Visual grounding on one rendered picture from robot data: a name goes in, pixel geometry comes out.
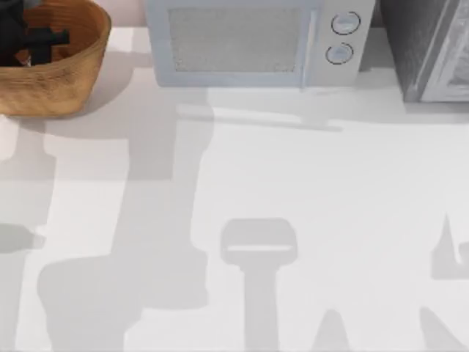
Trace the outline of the wooden basket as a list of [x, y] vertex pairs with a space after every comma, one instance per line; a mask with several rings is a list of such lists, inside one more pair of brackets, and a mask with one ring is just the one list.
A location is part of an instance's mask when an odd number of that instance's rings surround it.
[[24, 10], [30, 27], [68, 30], [70, 43], [52, 48], [52, 62], [0, 67], [0, 114], [55, 117], [83, 108], [99, 75], [111, 31], [94, 0], [41, 0]]

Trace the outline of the microwave door with window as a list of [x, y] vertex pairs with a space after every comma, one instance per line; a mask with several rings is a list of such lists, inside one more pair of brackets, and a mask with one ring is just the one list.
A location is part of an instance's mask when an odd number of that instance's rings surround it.
[[315, 0], [144, 0], [163, 87], [300, 87]]

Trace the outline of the pale microwave oven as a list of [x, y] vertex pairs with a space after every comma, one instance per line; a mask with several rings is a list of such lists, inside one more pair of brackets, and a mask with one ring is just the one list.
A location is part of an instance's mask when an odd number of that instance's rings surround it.
[[[358, 74], [368, 36], [376, 0], [315, 0], [317, 19], [314, 47], [309, 71], [309, 87], [346, 87], [352, 85]], [[331, 20], [341, 12], [353, 11], [360, 15], [359, 29], [346, 36], [335, 34]], [[354, 48], [354, 57], [344, 65], [332, 65], [325, 58], [326, 50], [341, 42]]]

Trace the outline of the microwave knob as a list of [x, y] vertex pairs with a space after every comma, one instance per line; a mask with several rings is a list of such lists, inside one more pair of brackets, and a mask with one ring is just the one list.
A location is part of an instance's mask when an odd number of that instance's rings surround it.
[[332, 65], [344, 65], [354, 57], [354, 48], [345, 42], [330, 46], [325, 52], [325, 58]]
[[361, 17], [358, 13], [349, 11], [334, 15], [331, 20], [332, 31], [341, 36], [356, 32], [361, 25]]

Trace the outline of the pale grey cabinet door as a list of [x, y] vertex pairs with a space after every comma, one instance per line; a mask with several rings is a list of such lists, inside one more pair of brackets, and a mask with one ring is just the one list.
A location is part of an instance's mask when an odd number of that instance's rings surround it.
[[446, 2], [428, 63], [421, 101], [469, 103], [469, 0]]

